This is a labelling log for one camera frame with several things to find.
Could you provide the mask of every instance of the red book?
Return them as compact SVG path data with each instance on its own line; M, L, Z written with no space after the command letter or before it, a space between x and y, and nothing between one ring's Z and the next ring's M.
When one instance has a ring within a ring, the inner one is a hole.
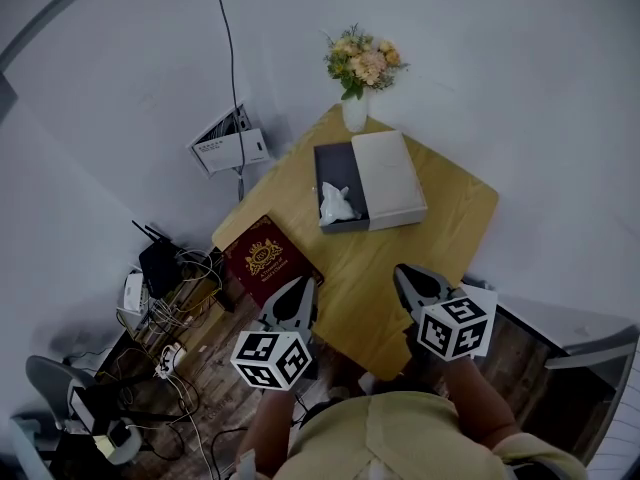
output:
M324 277L267 216L258 219L224 250L226 264L262 307L271 295L296 277Z

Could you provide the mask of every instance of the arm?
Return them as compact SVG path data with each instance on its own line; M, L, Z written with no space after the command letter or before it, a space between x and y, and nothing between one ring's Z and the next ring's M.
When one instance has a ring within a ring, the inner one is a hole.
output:
M471 359L464 357L447 363L444 380L458 410L460 428L467 437L492 449L505 437L520 432L507 402Z
M256 453L256 471L271 478L287 460L289 430L295 405L293 393L266 391L238 447L236 463L249 450Z

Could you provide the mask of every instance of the wooden table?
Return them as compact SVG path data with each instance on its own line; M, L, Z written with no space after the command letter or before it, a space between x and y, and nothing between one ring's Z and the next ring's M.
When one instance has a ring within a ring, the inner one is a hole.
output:
M390 130L369 118L363 133ZM398 263L424 266L457 285L475 254L498 201L491 187L405 136L427 201L420 224L324 235L318 226L313 147L346 142L339 105L300 139L213 234L228 247L269 214L324 274L313 331L377 377L390 380L409 360L403 331L411 318L393 285Z

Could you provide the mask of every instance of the book cover emblem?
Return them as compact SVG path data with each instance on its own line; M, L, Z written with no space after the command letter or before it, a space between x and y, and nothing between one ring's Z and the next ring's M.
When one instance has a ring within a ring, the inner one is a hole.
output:
M262 242L256 242L249 248L251 257L245 256L245 260L247 261L246 266L251 272L251 275L255 276L265 267L268 267L281 253L282 247L275 241L272 242L267 238L264 245L262 245Z

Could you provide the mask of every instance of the flower vase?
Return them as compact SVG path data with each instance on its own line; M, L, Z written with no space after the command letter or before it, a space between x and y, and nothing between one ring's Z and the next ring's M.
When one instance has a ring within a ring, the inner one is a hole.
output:
M356 96L342 100L342 119L344 125L352 133L364 130L367 123L367 114L369 113L369 94L367 90L363 91L362 98Z

